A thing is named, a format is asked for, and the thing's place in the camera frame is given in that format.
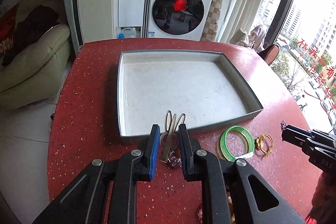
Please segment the cream sofa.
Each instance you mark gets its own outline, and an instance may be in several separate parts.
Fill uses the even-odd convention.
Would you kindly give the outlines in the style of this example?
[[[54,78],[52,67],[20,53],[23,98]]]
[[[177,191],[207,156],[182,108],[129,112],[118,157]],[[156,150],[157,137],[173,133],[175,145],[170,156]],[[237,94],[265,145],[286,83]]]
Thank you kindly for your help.
[[[54,9],[58,24],[25,48],[7,66],[1,57],[1,109],[13,110],[54,96],[71,53],[71,32],[63,0],[19,0],[17,24],[37,6]]]

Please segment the brown chair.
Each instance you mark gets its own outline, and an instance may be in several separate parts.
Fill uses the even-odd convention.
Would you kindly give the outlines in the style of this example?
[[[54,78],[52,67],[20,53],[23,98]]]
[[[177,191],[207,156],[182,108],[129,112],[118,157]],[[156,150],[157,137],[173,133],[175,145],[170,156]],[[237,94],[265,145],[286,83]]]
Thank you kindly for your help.
[[[268,64],[271,65],[273,61],[276,59],[280,48],[276,44],[272,44],[268,46],[265,50],[259,53],[259,56]]]

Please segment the silver rhinestone hair clip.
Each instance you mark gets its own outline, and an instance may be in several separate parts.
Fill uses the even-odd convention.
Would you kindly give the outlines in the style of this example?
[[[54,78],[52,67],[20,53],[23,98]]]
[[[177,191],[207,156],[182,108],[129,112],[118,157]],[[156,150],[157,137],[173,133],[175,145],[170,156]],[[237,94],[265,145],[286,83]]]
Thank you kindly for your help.
[[[286,129],[286,123],[285,123],[285,121],[282,121],[280,123],[280,126],[281,126],[281,131],[284,131]]]

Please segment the black clothing on sofa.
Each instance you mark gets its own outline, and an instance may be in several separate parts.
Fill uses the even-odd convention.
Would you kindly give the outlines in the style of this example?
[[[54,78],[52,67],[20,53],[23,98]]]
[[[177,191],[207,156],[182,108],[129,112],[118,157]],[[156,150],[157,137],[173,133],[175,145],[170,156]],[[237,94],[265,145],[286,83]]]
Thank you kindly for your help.
[[[14,46],[2,59],[2,66],[7,67],[13,59],[28,46],[36,43],[51,27],[58,24],[59,14],[52,8],[39,5],[27,18],[17,24],[14,31]]]

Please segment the green glitter bangle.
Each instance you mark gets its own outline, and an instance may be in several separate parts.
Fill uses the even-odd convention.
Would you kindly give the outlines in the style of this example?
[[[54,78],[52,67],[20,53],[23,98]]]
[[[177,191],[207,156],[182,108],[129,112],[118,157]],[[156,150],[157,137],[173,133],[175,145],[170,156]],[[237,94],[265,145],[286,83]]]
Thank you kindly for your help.
[[[252,134],[242,126],[231,126],[221,135],[219,148],[223,157],[231,162],[250,159],[254,155],[255,144]]]

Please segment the grey jewelry tray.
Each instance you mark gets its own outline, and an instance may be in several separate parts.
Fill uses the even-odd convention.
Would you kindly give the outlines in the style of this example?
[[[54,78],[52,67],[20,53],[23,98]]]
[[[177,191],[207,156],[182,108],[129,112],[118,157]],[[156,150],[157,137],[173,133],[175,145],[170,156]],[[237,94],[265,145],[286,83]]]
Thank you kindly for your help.
[[[192,50],[125,51],[117,77],[120,136],[128,142],[164,128],[165,114],[186,115],[199,134],[254,118],[257,95],[223,53]]]

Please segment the detergent bottle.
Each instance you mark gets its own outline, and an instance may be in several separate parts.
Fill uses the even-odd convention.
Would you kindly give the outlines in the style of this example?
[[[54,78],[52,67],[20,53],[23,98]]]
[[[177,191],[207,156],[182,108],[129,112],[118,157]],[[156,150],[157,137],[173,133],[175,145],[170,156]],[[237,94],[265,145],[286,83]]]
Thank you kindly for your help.
[[[137,37],[137,30],[135,27],[126,27],[123,28],[120,33],[118,34],[118,39],[125,39],[125,38],[136,38]]]

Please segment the pale clothes pile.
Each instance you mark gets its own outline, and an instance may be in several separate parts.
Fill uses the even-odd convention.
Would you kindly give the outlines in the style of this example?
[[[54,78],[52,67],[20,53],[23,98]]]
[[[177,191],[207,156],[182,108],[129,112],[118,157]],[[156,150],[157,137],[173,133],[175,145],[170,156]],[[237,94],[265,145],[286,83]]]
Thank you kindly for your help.
[[[259,53],[268,47],[265,38],[266,29],[263,25],[258,25],[251,32],[244,31],[240,28],[232,36],[229,43],[236,46],[252,48]]]

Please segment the red printed cushion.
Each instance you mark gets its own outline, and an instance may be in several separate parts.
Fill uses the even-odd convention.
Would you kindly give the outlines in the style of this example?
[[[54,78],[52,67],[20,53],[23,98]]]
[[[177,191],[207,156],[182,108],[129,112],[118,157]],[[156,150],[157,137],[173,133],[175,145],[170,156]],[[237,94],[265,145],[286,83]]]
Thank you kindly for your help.
[[[0,56],[4,56],[14,46],[16,16],[19,4],[17,3],[7,11],[0,21]]]

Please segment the red handled mop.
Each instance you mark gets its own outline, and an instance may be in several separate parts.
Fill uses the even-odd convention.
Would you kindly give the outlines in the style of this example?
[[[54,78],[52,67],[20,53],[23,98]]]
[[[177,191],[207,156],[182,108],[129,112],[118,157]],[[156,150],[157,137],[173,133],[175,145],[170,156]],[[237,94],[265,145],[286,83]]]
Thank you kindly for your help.
[[[144,0],[143,8],[143,24],[141,27],[141,38],[147,38],[149,32],[149,18],[150,18],[150,2],[151,0]]]

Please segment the gold hair clip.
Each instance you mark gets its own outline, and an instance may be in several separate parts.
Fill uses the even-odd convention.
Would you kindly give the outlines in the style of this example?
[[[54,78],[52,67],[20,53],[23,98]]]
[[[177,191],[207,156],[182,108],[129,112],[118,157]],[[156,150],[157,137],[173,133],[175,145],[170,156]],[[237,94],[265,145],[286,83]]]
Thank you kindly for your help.
[[[167,163],[169,152],[176,149],[178,146],[177,131],[180,124],[184,124],[186,114],[180,116],[172,114],[170,110],[165,115],[165,131],[160,137],[160,144],[163,147],[161,162]]]

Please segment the checkered cloth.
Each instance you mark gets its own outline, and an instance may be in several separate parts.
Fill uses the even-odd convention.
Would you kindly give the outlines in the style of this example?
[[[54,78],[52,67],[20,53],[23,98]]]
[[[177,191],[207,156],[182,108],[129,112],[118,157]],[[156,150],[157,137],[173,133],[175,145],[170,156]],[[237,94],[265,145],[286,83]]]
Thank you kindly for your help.
[[[223,0],[211,1],[205,27],[203,28],[201,41],[215,41],[218,30],[218,22],[221,17],[222,2]]]

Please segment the dark claw hair clip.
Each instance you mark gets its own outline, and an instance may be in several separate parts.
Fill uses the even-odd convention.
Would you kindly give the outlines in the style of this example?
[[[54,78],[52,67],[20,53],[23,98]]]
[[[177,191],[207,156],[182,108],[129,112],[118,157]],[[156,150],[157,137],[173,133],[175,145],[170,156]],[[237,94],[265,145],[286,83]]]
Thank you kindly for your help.
[[[178,151],[172,150],[169,152],[167,165],[171,169],[180,169],[182,167],[182,160]]]

